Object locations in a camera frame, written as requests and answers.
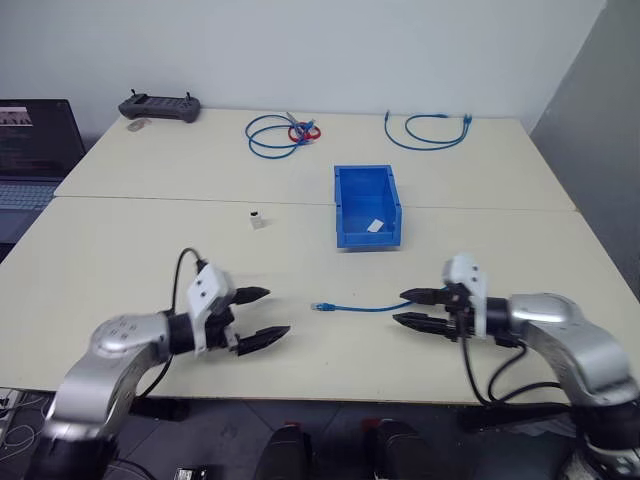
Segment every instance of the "black controller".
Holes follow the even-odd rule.
[[[175,118],[187,123],[193,122],[200,113],[200,101],[187,92],[184,98],[150,97],[146,93],[136,93],[118,105],[125,117],[133,120],[137,117]]]

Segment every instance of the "coiled blue cable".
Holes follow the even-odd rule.
[[[404,302],[398,305],[391,305],[390,307],[380,308],[361,308],[361,307],[343,307],[342,305],[334,305],[333,303],[312,303],[311,310],[319,310],[321,312],[333,312],[334,310],[344,310],[345,312],[389,312],[391,310],[397,310],[398,308],[404,308],[411,305],[413,302]]]
[[[257,122],[267,119],[267,118],[277,118],[280,120],[284,120],[285,124],[277,124],[277,125],[269,125],[268,127],[262,127],[258,130],[256,130],[253,133],[249,133],[249,130],[251,129],[251,127],[253,127]],[[259,142],[258,140],[256,140],[256,137],[260,134],[263,134],[265,132],[268,132],[269,130],[276,130],[276,129],[281,129],[281,128],[286,128],[287,130],[289,130],[289,128],[292,128],[296,131],[296,134],[298,135],[298,141],[295,143],[291,143],[288,145],[269,145],[267,143],[262,143]],[[262,158],[267,158],[270,160],[276,160],[278,158],[285,158],[288,157],[289,155],[291,155],[293,152],[296,151],[296,149],[301,146],[301,145],[306,145],[309,143],[308,140],[305,139],[305,134],[309,132],[309,130],[311,130],[313,128],[313,122],[299,122],[299,123],[295,123],[293,121],[291,121],[291,119],[285,117],[284,115],[275,115],[275,114],[269,114],[269,115],[262,115],[260,117],[254,118],[253,120],[251,120],[249,122],[249,124],[245,127],[244,129],[244,134],[247,136],[247,138],[249,139],[249,149],[255,153],[257,156],[262,157]],[[258,145],[259,147],[262,148],[270,148],[270,149],[274,149],[274,150],[280,150],[280,149],[285,149],[288,150],[287,152],[281,154],[281,155],[265,155],[263,153],[258,152],[255,148],[254,145]]]
[[[465,137],[467,136],[467,133],[469,133],[469,128],[471,126],[471,120],[472,120],[471,115],[465,115],[462,118],[462,132],[460,133],[460,136],[458,136],[457,138],[453,138],[451,140],[430,140],[428,138],[423,138],[416,135],[409,127],[409,124],[413,120],[416,120],[418,118],[449,118],[449,115],[446,115],[444,113],[412,115],[411,117],[407,118],[407,120],[404,122],[404,129],[407,132],[407,134],[412,138],[418,140],[419,142],[436,145],[435,147],[414,147],[412,145],[405,145],[404,143],[400,143],[398,140],[396,140],[391,136],[391,134],[389,133],[389,127],[388,127],[390,117],[391,117],[391,112],[387,110],[387,113],[384,116],[384,133],[387,134],[387,138],[391,140],[393,143],[395,143],[396,145],[398,145],[399,147],[406,148],[407,150],[416,150],[419,152],[432,152],[435,150],[444,150],[445,148],[451,148],[458,145],[465,139]]]

